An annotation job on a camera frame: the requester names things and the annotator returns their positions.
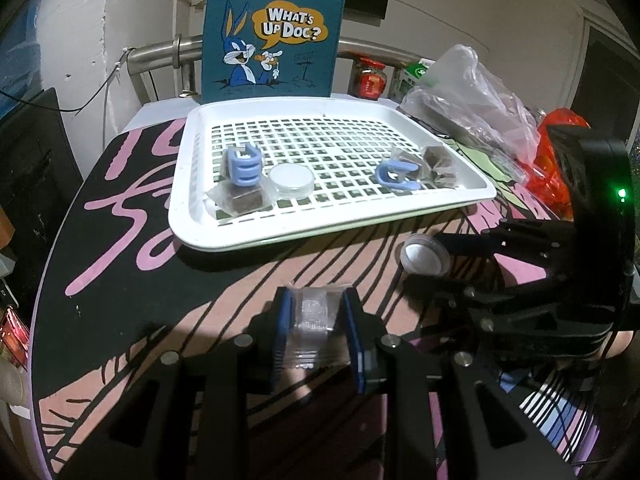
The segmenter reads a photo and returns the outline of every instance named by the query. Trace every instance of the white container lid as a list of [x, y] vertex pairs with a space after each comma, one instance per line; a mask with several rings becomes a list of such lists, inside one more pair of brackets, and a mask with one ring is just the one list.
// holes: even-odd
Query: white container lid
[[269, 179], [278, 192], [278, 198], [306, 198], [314, 192], [316, 178], [301, 164], [278, 164], [269, 172]]

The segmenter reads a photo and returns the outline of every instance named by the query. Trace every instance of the blue plastic clip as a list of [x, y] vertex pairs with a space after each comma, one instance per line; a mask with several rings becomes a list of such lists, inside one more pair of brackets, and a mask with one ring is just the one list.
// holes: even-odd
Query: blue plastic clip
[[[401, 162], [400, 160], [386, 160], [376, 167], [376, 179], [380, 186], [391, 189], [401, 189], [404, 191], [418, 191], [420, 183], [415, 180], [407, 180], [407, 173], [418, 169], [418, 165], [412, 162]], [[392, 177], [389, 173], [395, 173], [398, 177]]]
[[236, 186], [255, 186], [262, 175], [262, 152], [249, 143], [244, 145], [244, 152], [249, 156], [238, 156], [234, 148], [226, 150], [229, 180]]

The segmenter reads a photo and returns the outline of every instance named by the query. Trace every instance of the bugs bunny illustration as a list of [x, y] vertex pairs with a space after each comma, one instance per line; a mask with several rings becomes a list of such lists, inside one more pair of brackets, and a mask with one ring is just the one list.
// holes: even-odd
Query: bugs bunny illustration
[[222, 30], [220, 32], [225, 51], [223, 62], [228, 65], [235, 65], [231, 72], [229, 86], [265, 85], [275, 81], [280, 75], [278, 57], [282, 55], [281, 50], [273, 53], [265, 50], [261, 55], [255, 56], [254, 59], [260, 61], [262, 65], [262, 73], [259, 77], [256, 77], [254, 71], [247, 66], [247, 62], [255, 52], [255, 47], [252, 44], [246, 43], [240, 38], [240, 32], [246, 23], [248, 12], [249, 2], [244, 4], [242, 12], [234, 20], [231, 1], [226, 1]]

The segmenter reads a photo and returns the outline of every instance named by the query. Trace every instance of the round table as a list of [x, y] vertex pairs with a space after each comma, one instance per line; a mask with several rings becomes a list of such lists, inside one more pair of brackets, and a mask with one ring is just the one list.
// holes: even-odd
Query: round table
[[[456, 145], [494, 180], [494, 200], [252, 250], [197, 253], [174, 239], [166, 212], [184, 123], [116, 137], [79, 191], [50, 254], [33, 316], [29, 372], [32, 426], [52, 478], [159, 355], [215, 348], [242, 332], [277, 286], [352, 283], [365, 310], [382, 316], [390, 333], [437, 338], [436, 312], [402, 288], [398, 245], [412, 232], [477, 233], [500, 218], [550, 217], [486, 156]], [[452, 272], [507, 284], [544, 275], [504, 256], [495, 259], [499, 265], [487, 268], [454, 259]], [[553, 369], [528, 373], [558, 383]], [[252, 476], [377, 478], [380, 405], [358, 397], [344, 370], [285, 375], [273, 396], [249, 399]], [[587, 399], [570, 398], [558, 383], [549, 386], [557, 393], [552, 401], [518, 377], [499, 379], [563, 457], [584, 460], [595, 438]], [[434, 430], [441, 441], [442, 428]], [[440, 473], [446, 478], [445, 467]]]

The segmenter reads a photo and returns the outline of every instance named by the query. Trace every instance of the green box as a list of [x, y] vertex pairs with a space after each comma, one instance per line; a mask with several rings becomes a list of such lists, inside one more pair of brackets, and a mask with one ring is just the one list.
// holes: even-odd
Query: green box
[[421, 59], [420, 62], [411, 64], [402, 70], [400, 79], [392, 82], [389, 88], [389, 99], [400, 104], [405, 95], [415, 86], [425, 72], [427, 72], [428, 64], [426, 59]]

